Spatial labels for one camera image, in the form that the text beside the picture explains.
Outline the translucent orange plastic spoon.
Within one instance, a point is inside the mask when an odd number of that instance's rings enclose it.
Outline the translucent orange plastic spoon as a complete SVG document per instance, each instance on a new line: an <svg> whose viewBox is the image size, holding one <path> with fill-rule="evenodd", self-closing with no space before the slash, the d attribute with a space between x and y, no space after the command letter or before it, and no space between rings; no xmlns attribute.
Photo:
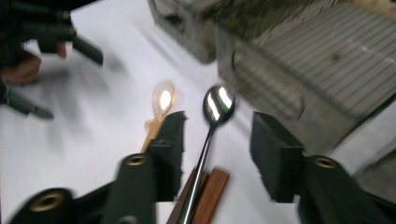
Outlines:
<svg viewBox="0 0 396 224"><path fill-rule="evenodd" d="M162 80L155 86L152 96L152 112L154 118L147 120L145 123L148 133L141 148L141 153L145 153L149 148L150 142L156 138L162 127L163 120L171 110L175 99L176 90L171 80Z"/></svg>

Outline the wooden-handled metal knife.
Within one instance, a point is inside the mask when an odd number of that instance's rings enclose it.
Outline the wooden-handled metal knife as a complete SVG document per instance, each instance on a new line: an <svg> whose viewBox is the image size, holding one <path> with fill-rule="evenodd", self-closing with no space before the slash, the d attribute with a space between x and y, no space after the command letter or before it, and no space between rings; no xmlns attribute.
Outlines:
<svg viewBox="0 0 396 224"><path fill-rule="evenodd" d="M191 224L211 224L229 179L230 174L219 167L204 173Z"/></svg>

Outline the metal spoon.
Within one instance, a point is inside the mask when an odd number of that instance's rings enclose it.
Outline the metal spoon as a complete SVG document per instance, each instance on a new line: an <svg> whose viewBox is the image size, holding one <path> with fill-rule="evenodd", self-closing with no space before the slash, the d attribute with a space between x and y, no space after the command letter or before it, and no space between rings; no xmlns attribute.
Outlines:
<svg viewBox="0 0 396 224"><path fill-rule="evenodd" d="M190 188L181 207L177 224L190 224L198 201L199 189L205 169L205 162L210 151L210 145L216 129L226 123L236 108L237 93L234 88L226 84L212 86L203 100L203 113L209 125L209 130L200 158L196 164Z"/></svg>

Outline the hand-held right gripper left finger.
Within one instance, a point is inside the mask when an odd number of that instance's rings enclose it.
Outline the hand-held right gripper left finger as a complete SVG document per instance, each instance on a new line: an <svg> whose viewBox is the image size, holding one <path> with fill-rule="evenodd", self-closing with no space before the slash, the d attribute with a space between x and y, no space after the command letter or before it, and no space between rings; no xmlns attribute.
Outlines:
<svg viewBox="0 0 396 224"><path fill-rule="evenodd" d="M166 116L148 149L120 162L101 224L156 224L155 205L179 192L185 119L182 111Z"/></svg>

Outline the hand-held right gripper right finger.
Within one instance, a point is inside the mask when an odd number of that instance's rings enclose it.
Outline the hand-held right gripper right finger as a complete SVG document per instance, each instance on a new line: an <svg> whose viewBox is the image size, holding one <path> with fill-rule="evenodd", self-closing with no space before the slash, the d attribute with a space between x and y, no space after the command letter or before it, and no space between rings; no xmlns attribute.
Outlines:
<svg viewBox="0 0 396 224"><path fill-rule="evenodd" d="M302 224L389 224L389 217L337 161L305 156L304 146L275 118L255 112L250 155L270 198L299 196Z"/></svg>

